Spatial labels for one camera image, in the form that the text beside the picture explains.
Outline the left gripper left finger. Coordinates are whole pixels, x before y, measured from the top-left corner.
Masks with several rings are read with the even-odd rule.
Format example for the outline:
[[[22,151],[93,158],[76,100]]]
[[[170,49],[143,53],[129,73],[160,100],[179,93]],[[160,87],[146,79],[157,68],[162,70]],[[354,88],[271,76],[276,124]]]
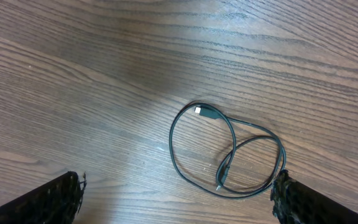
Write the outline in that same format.
[[[86,179],[68,171],[0,206],[0,224],[72,224],[85,188]]]

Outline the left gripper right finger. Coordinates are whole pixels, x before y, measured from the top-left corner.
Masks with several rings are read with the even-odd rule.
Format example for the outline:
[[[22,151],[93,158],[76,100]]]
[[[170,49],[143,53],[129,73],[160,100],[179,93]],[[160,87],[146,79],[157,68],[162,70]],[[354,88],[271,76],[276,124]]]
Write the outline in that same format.
[[[281,224],[358,224],[358,213],[279,172],[270,194]]]

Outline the black cable staying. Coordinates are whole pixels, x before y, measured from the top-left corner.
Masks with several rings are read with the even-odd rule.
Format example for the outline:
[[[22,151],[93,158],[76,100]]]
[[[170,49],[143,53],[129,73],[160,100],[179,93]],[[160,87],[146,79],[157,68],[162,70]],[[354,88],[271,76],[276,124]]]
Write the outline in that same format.
[[[190,110],[192,108],[200,116],[204,116],[209,119],[223,120],[230,130],[231,137],[232,137],[232,143],[233,143],[232,149],[226,154],[225,158],[221,161],[220,165],[218,166],[218,169],[215,174],[215,182],[217,185],[216,190],[224,189],[227,192],[232,193],[233,194],[232,197],[221,195],[216,190],[213,192],[213,191],[210,191],[210,190],[200,186],[199,184],[193,182],[192,180],[190,180],[186,176],[184,176],[178,167],[178,164],[175,160],[175,153],[173,150],[173,134],[174,134],[175,126],[177,125],[177,122],[179,121],[179,119],[185,114],[185,112],[187,112],[188,110]],[[244,142],[237,144],[236,133],[235,133],[234,127],[232,125],[233,123],[239,123],[239,124],[243,124],[246,126],[250,126],[252,128],[259,129],[259,130],[263,131],[265,134],[252,136],[251,138],[245,140]],[[228,176],[229,169],[231,168],[231,164],[234,160],[234,156],[236,155],[237,150],[250,142],[258,141],[258,140],[265,140],[265,139],[275,142],[277,145],[277,148],[278,148],[278,154],[277,154],[277,158],[275,161],[275,165],[274,165],[273,171],[270,174],[270,176],[268,177],[268,179],[264,183],[262,183],[261,186],[257,187],[254,190],[250,190],[250,191],[241,192],[241,191],[236,191],[236,190],[226,187],[224,185],[224,183]],[[198,188],[208,194],[214,195],[215,197],[231,199],[231,200],[240,200],[240,199],[251,198],[251,197],[255,197],[257,195],[260,195],[260,194],[266,192],[269,188],[271,188],[273,186],[276,176],[278,176],[278,174],[281,171],[285,170],[285,166],[287,163],[287,154],[285,151],[285,147],[282,144],[280,138],[275,133],[273,133],[271,130],[269,130],[265,127],[259,126],[257,124],[253,124],[253,123],[250,123],[247,121],[229,117],[229,116],[225,115],[221,110],[217,109],[215,106],[208,104],[208,103],[203,103],[203,102],[189,103],[178,112],[178,114],[175,116],[175,118],[172,121],[172,124],[170,126],[170,131],[169,131],[169,135],[168,135],[168,148],[169,148],[170,157],[172,160],[172,165],[173,165],[174,169],[176,170],[177,174],[183,180],[185,180],[189,184],[195,186],[196,188]]]

